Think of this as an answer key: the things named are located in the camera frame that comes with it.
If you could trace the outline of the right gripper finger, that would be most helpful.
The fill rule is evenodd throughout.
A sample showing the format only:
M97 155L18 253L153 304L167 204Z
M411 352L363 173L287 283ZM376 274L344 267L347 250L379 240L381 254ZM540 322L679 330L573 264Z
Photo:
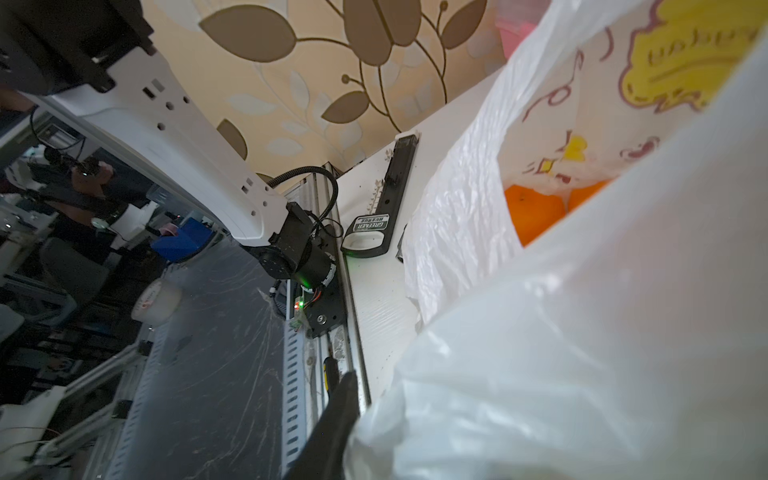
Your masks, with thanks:
M359 416L357 375L351 371L331 393L324 413L284 479L344 479L344 452Z

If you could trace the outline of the orange four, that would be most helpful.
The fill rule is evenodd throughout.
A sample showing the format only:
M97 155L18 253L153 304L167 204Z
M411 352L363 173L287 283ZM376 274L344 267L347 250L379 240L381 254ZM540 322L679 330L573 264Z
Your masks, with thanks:
M591 197L596 195L598 192L600 192L605 186L609 185L611 183L610 180L601 181L598 183L595 183L594 185L574 189L570 192L569 199L568 199L568 206L567 209L569 212L575 211L579 206L584 204L587 200L589 200Z

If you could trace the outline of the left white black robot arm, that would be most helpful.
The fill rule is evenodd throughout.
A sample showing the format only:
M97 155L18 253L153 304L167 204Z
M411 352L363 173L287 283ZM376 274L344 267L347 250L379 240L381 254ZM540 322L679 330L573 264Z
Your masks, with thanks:
M299 286L313 337L347 318L323 214L253 173L184 91L137 1L5 1L1 83L48 97L131 148L218 220L273 278Z

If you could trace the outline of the white printed plastic bag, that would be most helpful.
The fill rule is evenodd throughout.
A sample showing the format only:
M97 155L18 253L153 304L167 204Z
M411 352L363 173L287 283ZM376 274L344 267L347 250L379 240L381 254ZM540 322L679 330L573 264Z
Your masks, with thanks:
M526 247L514 185L566 208ZM552 2L403 254L424 325L348 478L765 478L766 3Z

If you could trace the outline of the orange two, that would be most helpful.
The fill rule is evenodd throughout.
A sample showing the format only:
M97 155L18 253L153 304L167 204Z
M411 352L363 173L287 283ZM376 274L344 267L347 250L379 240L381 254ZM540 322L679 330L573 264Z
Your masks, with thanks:
M518 239L526 247L566 215L563 200L517 185L504 192Z

